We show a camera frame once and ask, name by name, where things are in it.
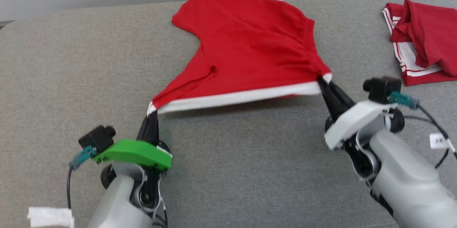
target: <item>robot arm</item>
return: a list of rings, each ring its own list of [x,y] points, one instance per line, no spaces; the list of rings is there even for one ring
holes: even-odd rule
[[[349,154],[356,174],[398,226],[457,228],[454,195],[441,184],[435,168],[392,133],[405,124],[388,98],[400,91],[401,82],[374,78],[364,84],[371,101],[357,104],[333,82],[318,82],[330,112],[325,124],[328,147]]]
[[[145,117],[136,140],[114,143],[115,134],[112,127],[96,127],[79,140],[84,150],[69,163],[72,171],[89,157],[97,163],[113,161],[101,173],[101,182],[107,190],[88,228],[167,228],[160,181],[171,167],[173,156],[159,140],[157,112]],[[160,205],[165,218],[156,214]]]

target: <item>red t-shirt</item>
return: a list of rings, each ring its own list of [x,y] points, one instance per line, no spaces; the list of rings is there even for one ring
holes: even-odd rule
[[[457,80],[457,76],[450,75],[457,67],[451,54],[457,23],[448,20],[453,12],[457,10],[409,0],[404,5],[387,3],[383,13],[405,85]]]
[[[241,103],[239,97],[244,97],[243,94],[232,95],[233,103],[228,98],[211,102],[211,97],[204,96],[308,82],[314,82],[318,88],[317,76],[331,75],[317,54],[313,38],[315,22],[284,1],[188,0],[172,22],[196,35],[200,47],[184,71],[153,98],[153,108],[201,97],[203,102],[199,106],[179,110],[206,107],[204,101],[208,102],[207,106]],[[319,93],[315,88],[310,92]],[[297,94],[306,94],[305,89]]]

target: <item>gray fabric surface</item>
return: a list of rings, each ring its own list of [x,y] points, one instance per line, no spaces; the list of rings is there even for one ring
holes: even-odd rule
[[[372,76],[400,77],[381,15],[403,0],[285,0],[316,21],[315,41],[333,80],[356,101]],[[457,7],[457,0],[413,0]],[[132,138],[149,100],[178,75],[199,40],[174,27],[181,2],[70,10],[0,31],[0,227],[24,228],[29,206],[66,207],[67,163],[98,124]],[[457,138],[455,82],[404,88]],[[162,191],[170,227],[396,227],[369,196],[343,152],[323,141],[320,96],[261,101],[160,116],[174,153]],[[435,163],[428,124],[401,136]],[[456,161],[440,169],[457,192]],[[103,165],[71,181],[76,226],[87,225],[104,189]]]

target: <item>white paper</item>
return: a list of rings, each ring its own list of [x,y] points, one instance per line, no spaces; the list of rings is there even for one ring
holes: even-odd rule
[[[444,139],[441,133],[431,133],[430,134],[430,148],[436,149],[446,149],[449,148],[449,143]]]
[[[27,218],[30,219],[30,227],[75,227],[75,218],[68,208],[29,207]]]

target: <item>gray robot arm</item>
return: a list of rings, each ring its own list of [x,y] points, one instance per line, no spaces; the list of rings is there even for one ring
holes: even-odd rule
[[[330,112],[327,146],[349,154],[355,173],[400,228],[457,228],[454,195],[441,184],[435,168],[391,132],[404,126],[397,104],[390,104],[401,81],[368,81],[364,90],[370,92],[370,101],[356,104],[334,83],[318,80]]]
[[[151,228],[152,218],[130,201],[134,179],[117,176],[106,189],[87,228]]]
[[[400,228],[457,228],[456,199],[427,160],[385,130],[369,144],[381,162],[371,189]]]

